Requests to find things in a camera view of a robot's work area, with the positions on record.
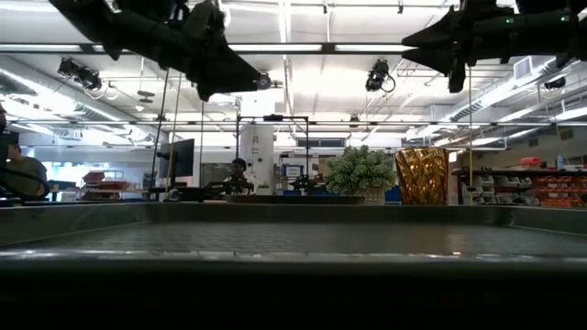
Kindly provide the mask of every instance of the wall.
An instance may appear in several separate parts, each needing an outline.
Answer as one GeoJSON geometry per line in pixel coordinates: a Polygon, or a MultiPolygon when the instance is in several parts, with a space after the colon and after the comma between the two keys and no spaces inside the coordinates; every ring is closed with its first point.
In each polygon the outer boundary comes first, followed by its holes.
{"type": "MultiPolygon", "coordinates": [[[[555,135],[538,136],[536,147],[528,146],[528,137],[520,138],[508,145],[509,150],[497,153],[483,152],[481,159],[473,155],[473,168],[481,166],[492,169],[519,166],[520,159],[526,157],[539,157],[547,163],[548,167],[556,167],[556,158],[561,154],[565,158],[582,157],[587,155],[587,127],[573,128],[573,139],[560,141],[555,135]]],[[[468,166],[469,155],[460,154],[459,161],[462,166],[468,166]]]]}

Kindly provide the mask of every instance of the white column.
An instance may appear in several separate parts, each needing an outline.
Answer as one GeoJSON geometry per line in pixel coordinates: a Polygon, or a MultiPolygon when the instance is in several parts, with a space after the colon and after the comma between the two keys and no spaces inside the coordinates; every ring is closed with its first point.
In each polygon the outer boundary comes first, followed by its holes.
{"type": "MultiPolygon", "coordinates": [[[[274,114],[274,112],[275,100],[270,97],[266,97],[262,93],[243,96],[240,107],[242,116],[267,116],[274,114]]],[[[257,194],[272,195],[275,187],[273,181],[273,126],[247,126],[240,135],[238,156],[247,162],[247,174],[257,181],[257,194]]]]}

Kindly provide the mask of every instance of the gold patterned vase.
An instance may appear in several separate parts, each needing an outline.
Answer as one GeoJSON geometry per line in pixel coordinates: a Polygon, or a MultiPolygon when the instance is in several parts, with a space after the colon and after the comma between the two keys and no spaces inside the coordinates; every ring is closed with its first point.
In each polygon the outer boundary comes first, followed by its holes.
{"type": "Polygon", "coordinates": [[[449,155],[440,148],[410,148],[395,155],[403,205],[445,205],[449,155]]]}

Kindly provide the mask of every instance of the green plant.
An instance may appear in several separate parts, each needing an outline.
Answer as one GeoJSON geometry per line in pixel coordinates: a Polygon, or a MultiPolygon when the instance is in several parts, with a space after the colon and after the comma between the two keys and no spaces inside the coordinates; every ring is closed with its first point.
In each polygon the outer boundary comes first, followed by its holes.
{"type": "Polygon", "coordinates": [[[393,187],[395,175],[390,157],[383,151],[369,151],[368,146],[346,148],[342,157],[327,161],[330,173],[325,177],[331,193],[352,195],[362,189],[393,187]]]}

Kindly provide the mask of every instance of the person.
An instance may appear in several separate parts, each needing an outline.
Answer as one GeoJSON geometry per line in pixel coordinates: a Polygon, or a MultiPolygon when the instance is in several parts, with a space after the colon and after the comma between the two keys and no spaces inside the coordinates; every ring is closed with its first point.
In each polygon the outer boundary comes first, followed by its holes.
{"type": "Polygon", "coordinates": [[[225,179],[225,182],[231,181],[245,181],[252,185],[252,189],[243,189],[242,192],[233,192],[233,194],[255,194],[257,192],[257,181],[252,176],[245,173],[247,170],[247,162],[243,159],[234,159],[232,161],[232,174],[225,179]]]}
{"type": "MultiPolygon", "coordinates": [[[[45,166],[38,159],[23,156],[18,144],[8,144],[8,160],[9,162],[6,164],[8,170],[32,175],[43,182],[47,181],[45,166]]],[[[1,175],[3,175],[3,182],[24,194],[40,197],[45,192],[43,185],[37,181],[14,174],[4,173],[1,175]]]]}

